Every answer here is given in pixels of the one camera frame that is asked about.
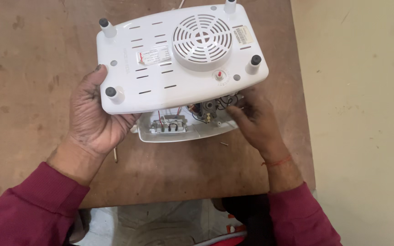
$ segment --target floor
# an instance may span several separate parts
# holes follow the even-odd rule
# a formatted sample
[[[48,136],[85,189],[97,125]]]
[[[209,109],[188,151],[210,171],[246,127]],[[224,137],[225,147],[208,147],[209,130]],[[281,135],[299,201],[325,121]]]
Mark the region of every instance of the floor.
[[[143,225],[184,222],[188,236],[199,243],[227,233],[226,226],[241,223],[214,208],[210,199],[128,205],[91,210],[89,232],[76,245],[133,246]]]

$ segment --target cooling fan cover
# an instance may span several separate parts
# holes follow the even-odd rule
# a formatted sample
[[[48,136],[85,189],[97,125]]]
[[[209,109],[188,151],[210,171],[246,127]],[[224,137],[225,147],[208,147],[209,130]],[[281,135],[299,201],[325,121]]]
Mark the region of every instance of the cooling fan cover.
[[[243,6],[184,8],[113,26],[97,35],[108,75],[101,103],[110,114],[199,103],[263,81],[268,67]],[[259,69],[250,60],[259,55]]]

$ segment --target wooden tabletop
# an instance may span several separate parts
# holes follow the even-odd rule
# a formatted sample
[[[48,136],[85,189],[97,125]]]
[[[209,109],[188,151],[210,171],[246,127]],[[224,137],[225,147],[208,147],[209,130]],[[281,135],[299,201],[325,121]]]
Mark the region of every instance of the wooden tabletop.
[[[308,121],[289,0],[238,0],[270,69],[259,84],[284,140],[315,188]],[[180,0],[0,0],[0,195],[21,183],[63,139],[68,99],[97,65],[98,19],[122,23],[178,7]],[[184,8],[224,0],[186,0]],[[129,134],[110,154],[82,207],[108,207],[265,193],[262,159],[238,130],[178,143]]]

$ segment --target barcode sticker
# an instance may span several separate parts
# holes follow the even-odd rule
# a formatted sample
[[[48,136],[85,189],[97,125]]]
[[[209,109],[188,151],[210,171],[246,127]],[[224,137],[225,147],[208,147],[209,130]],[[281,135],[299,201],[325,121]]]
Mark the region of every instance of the barcode sticker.
[[[253,42],[252,35],[250,34],[247,26],[235,28],[233,30],[233,34],[235,35],[235,37],[240,45],[244,45],[244,44],[248,44],[248,43]]]
[[[151,50],[138,52],[137,56],[138,62],[145,65],[155,64],[171,59],[168,46],[161,46]]]

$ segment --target maroon sweater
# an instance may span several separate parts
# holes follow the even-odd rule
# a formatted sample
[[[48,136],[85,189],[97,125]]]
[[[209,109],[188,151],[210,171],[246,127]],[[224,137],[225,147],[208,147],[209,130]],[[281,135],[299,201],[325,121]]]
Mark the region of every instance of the maroon sweater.
[[[24,182],[0,197],[0,246],[62,245],[88,191],[89,187],[42,162]],[[340,236],[306,183],[268,198],[278,245],[341,245]],[[231,239],[217,246],[239,241]]]

